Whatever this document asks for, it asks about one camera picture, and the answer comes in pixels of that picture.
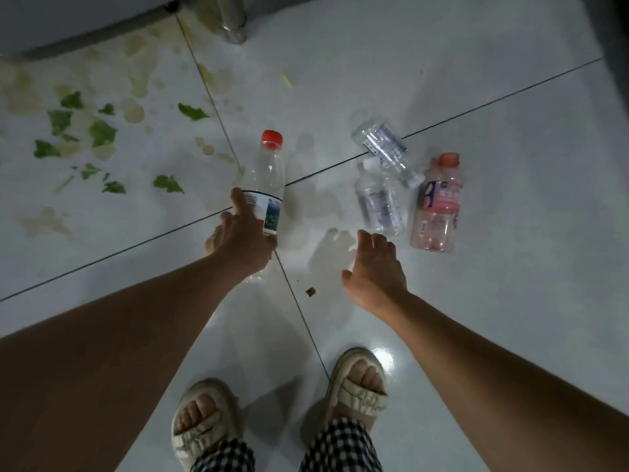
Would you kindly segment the cream sandal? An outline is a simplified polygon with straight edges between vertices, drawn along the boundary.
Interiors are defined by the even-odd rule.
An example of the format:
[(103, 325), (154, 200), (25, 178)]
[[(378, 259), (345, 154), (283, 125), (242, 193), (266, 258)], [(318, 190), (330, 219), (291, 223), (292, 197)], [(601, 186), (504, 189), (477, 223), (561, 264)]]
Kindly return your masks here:
[[(210, 394), (218, 411), (194, 428), (180, 435), (173, 435), (176, 413), (200, 393)], [(180, 399), (171, 430), (172, 449), (185, 472), (191, 472), (195, 461), (221, 441), (242, 438), (243, 426), (238, 400), (223, 381), (216, 378), (201, 380), (193, 384)]]
[(389, 397), (360, 388), (347, 379), (351, 366), (359, 359), (373, 365), (386, 385), (386, 373), (378, 358), (364, 347), (348, 349), (338, 358), (325, 396), (325, 408), (321, 428), (326, 428), (334, 419), (358, 420), (371, 432), (378, 416), (385, 411)]

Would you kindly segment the person's left foot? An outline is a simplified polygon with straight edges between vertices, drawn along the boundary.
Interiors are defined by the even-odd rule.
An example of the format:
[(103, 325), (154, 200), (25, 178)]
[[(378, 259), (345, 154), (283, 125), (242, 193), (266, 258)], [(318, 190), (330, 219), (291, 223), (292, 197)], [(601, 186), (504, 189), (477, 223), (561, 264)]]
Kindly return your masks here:
[(177, 436), (194, 428), (217, 411), (218, 407), (210, 394), (198, 394), (190, 402), (186, 403), (181, 411), (176, 413), (173, 435)]

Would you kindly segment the cream right sandal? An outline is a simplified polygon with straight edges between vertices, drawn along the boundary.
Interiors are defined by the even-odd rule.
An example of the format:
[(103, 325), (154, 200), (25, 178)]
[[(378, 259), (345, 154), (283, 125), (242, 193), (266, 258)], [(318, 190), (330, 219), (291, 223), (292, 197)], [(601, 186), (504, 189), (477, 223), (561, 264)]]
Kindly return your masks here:
[(373, 365), (386, 385), (386, 373), (378, 358), (364, 347), (348, 349), (338, 358), (325, 396), (325, 408), (321, 428), (326, 428), (334, 419), (358, 420), (371, 432), (378, 416), (385, 411), (389, 397), (360, 388), (347, 379), (351, 366), (359, 359)]

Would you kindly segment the person's right forearm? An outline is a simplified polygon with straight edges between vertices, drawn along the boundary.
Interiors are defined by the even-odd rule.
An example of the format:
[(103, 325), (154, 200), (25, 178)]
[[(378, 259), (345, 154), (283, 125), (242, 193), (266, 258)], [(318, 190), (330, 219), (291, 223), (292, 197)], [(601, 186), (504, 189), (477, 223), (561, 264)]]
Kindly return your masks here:
[(629, 472), (629, 416), (411, 293), (378, 315), (492, 472)]

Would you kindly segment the person's left hand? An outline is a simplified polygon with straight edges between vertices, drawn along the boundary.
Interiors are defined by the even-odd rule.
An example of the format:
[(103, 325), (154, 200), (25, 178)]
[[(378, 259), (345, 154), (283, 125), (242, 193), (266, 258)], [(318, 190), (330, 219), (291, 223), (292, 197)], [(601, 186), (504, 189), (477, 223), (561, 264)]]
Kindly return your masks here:
[(267, 266), (277, 239), (264, 234), (240, 188), (232, 189), (230, 199), (232, 209), (220, 214), (219, 224), (207, 239), (204, 253), (216, 259), (219, 269), (239, 283)]

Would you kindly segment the person's right hand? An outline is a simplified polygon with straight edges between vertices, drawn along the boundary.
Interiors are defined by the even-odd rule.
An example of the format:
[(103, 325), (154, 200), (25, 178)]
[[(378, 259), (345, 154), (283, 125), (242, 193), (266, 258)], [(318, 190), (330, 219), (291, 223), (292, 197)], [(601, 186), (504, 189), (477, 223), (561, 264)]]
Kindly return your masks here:
[(407, 293), (407, 282), (394, 243), (388, 240), (388, 259), (373, 258), (372, 233), (357, 231), (357, 249), (353, 267), (360, 275), (360, 295), (349, 296), (357, 306), (372, 313), (384, 323), (390, 322), (396, 304)]

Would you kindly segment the scattered green leaf scraps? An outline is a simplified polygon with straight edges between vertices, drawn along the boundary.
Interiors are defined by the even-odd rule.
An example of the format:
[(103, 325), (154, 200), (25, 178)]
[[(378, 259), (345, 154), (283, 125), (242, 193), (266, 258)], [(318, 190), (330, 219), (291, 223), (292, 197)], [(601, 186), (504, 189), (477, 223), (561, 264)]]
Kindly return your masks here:
[[(66, 109), (49, 111), (52, 134), (63, 140), (65, 144), (76, 144), (79, 140), (67, 133), (67, 128), (71, 125), (73, 109), (81, 107), (81, 93), (75, 92), (69, 95), (70, 104)], [(188, 104), (178, 103), (177, 108), (181, 114), (191, 121), (200, 121), (210, 118), (210, 115), (202, 108), (195, 108)], [(94, 118), (88, 128), (88, 133), (92, 140), (93, 148), (113, 147), (118, 130), (110, 126), (104, 119)], [(37, 159), (60, 158), (62, 156), (60, 146), (54, 145), (44, 140), (35, 140), (33, 156)], [(108, 181), (108, 176), (103, 177), (103, 192), (112, 194), (126, 194), (124, 185), (118, 181)], [(183, 188), (172, 175), (158, 175), (153, 181), (157, 189), (162, 189), (168, 193), (184, 194)]]

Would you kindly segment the cream left sandal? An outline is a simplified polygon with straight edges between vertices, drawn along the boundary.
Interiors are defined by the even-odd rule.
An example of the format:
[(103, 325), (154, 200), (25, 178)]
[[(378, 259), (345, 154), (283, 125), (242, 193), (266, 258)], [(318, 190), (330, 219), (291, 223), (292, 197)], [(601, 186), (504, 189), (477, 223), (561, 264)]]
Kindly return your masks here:
[[(176, 413), (200, 393), (210, 394), (218, 411), (194, 428), (180, 435), (173, 435)], [(185, 472), (191, 472), (195, 461), (221, 441), (242, 438), (243, 426), (238, 400), (223, 381), (216, 378), (201, 380), (193, 384), (180, 399), (171, 430), (172, 449)]]

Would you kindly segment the person's left forearm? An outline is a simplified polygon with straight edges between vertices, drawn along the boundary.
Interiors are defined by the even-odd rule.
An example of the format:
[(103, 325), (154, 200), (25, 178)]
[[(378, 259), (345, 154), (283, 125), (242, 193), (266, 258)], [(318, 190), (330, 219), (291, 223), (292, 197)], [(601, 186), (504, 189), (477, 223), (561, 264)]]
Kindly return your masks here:
[(115, 472), (246, 276), (215, 252), (0, 339), (0, 472)]

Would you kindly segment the person's foot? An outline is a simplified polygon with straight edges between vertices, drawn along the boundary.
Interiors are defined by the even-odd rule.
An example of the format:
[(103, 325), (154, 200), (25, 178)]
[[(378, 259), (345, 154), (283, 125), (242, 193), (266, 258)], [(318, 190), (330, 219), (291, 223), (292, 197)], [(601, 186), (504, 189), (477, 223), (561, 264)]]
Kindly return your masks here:
[(359, 359), (351, 366), (347, 379), (367, 391), (372, 391), (379, 395), (386, 394), (380, 373), (373, 365), (368, 364), (365, 359)]
[(176, 413), (173, 435), (177, 436), (194, 428), (217, 411), (218, 407), (210, 394), (198, 394), (190, 402), (186, 403), (181, 411)]

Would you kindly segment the clear plastic bottle red cap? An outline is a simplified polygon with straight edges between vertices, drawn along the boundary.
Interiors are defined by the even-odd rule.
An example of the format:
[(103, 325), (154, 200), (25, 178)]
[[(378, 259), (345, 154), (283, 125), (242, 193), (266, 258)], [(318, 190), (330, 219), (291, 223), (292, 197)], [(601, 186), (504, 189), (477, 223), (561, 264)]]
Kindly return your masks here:
[(286, 169), (281, 159), (282, 135), (266, 129), (260, 139), (254, 163), (245, 174), (241, 187), (247, 205), (252, 210), (265, 236), (277, 239)]

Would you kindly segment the person's right foot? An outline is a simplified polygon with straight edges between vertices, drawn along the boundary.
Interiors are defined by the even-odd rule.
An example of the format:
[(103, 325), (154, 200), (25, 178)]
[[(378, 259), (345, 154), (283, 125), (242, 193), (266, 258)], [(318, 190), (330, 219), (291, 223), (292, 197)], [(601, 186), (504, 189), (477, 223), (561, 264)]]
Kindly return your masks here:
[(359, 359), (351, 366), (347, 379), (367, 391), (372, 391), (379, 395), (386, 394), (380, 373), (373, 365), (368, 364), (365, 359)]

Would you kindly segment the grey cabinet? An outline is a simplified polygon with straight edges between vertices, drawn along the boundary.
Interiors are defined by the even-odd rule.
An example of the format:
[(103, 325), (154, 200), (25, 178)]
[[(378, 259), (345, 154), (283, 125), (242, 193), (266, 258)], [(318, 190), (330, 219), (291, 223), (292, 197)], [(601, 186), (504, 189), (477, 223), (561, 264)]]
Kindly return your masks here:
[(160, 21), (181, 0), (0, 0), (0, 59), (46, 57)]

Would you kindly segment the pink plastic bottle orange cap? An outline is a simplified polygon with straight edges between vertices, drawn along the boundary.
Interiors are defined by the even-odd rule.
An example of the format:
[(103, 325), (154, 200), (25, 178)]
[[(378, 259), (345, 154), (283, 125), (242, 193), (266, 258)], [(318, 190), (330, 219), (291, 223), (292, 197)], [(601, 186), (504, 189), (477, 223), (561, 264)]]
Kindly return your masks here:
[(444, 152), (431, 160), (416, 200), (410, 238), (413, 248), (442, 253), (453, 251), (462, 185), (457, 152)]

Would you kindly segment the metal furniture leg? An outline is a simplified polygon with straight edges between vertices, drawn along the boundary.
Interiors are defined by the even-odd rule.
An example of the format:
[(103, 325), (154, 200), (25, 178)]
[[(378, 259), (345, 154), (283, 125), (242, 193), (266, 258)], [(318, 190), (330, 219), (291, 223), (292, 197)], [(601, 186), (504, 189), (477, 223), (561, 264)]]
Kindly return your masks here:
[(224, 39), (234, 45), (247, 40), (247, 12), (244, 0), (216, 0)]

